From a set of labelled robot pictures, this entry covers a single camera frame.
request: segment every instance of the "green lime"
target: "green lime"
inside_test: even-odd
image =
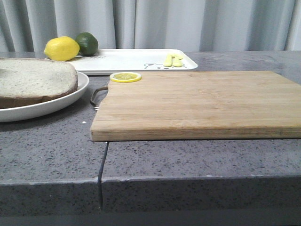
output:
[[[98,50],[98,41],[89,32],[80,33],[75,41],[79,44],[79,52],[83,56],[92,56]]]

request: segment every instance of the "metal handle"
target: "metal handle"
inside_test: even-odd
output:
[[[93,92],[93,94],[92,94],[92,96],[91,96],[91,99],[90,99],[90,104],[93,105],[93,107],[94,107],[95,110],[98,110],[98,109],[99,109],[98,104],[95,103],[95,97],[96,97],[97,93],[98,93],[99,91],[102,91],[102,90],[108,90],[108,89],[109,89],[109,87],[108,87],[107,85],[105,85],[105,86],[102,86],[102,87],[96,89],[96,90]]]

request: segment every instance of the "granite countertop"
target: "granite countertop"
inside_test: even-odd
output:
[[[186,54],[198,71],[269,70],[301,84],[300,51]],[[101,207],[106,212],[301,210],[301,139],[93,143],[89,98],[108,77],[89,78],[86,93],[71,106],[0,124],[0,215],[87,214]]]

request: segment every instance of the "printed design on tray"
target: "printed design on tray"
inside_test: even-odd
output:
[[[104,58],[106,58],[106,56],[82,56],[81,58],[104,59]]]
[[[144,67],[145,67],[144,69],[153,69],[153,70],[155,70],[155,69],[178,69],[179,68],[179,67],[174,67],[174,66],[165,67],[165,66],[163,66],[163,64],[155,64],[155,63],[146,63],[146,64],[144,64]]]

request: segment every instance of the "white curtain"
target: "white curtain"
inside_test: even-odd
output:
[[[0,0],[0,51],[92,33],[99,48],[301,50],[301,0]]]

